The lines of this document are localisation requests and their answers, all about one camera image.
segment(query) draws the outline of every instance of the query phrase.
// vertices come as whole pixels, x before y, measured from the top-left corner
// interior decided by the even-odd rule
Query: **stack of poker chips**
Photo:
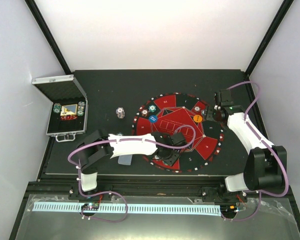
[[[85,106],[86,103],[84,101],[78,102],[78,112],[77,112],[78,116],[83,116],[85,114]]]
[[[61,104],[60,103],[55,103],[53,105],[53,111],[56,113],[56,114],[59,114],[61,112]]]
[[[143,117],[146,117],[148,115],[148,110],[147,109],[143,109],[141,112]]]
[[[118,107],[115,111],[119,119],[123,119],[125,117],[125,110],[123,107]]]

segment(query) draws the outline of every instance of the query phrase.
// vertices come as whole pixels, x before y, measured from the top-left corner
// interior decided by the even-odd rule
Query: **blue chip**
[[[156,121],[158,121],[158,117],[156,115],[151,115],[149,117],[150,123],[154,124]]]

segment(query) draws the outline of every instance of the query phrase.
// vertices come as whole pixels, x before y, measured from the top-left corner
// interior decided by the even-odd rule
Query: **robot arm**
[[[181,149],[162,147],[152,142],[181,147],[187,144],[181,132],[169,135],[167,133],[152,132],[139,136],[118,136],[108,134],[104,130],[97,130],[87,136],[78,147],[100,141],[110,141],[104,144],[95,145],[78,152],[81,165],[81,187],[84,192],[97,187],[97,162],[108,161],[109,159],[122,155],[156,155],[167,165],[172,166],[178,160]]]
[[[283,173],[264,143],[276,152],[286,169],[287,151],[285,148],[275,146],[261,134],[248,115],[245,118],[244,109],[234,104],[230,90],[224,89],[217,92],[214,99],[214,108],[207,107],[203,113],[204,118],[226,124],[236,134],[248,153],[244,171],[225,178],[227,190],[229,192],[254,191],[284,185]]]

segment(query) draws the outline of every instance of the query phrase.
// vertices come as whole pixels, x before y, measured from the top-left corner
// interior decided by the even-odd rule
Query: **open case lid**
[[[82,97],[87,100],[86,92],[73,74],[34,78],[32,84],[54,103]]]

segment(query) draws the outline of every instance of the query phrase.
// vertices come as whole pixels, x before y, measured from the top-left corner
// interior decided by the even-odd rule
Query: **white wall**
[[[0,240],[8,239],[47,145],[50,103],[32,85],[63,75],[24,0],[0,0]]]
[[[288,176],[300,210],[300,0],[294,1],[251,79],[270,139],[288,153]]]
[[[35,0],[70,69],[241,69],[283,0]]]

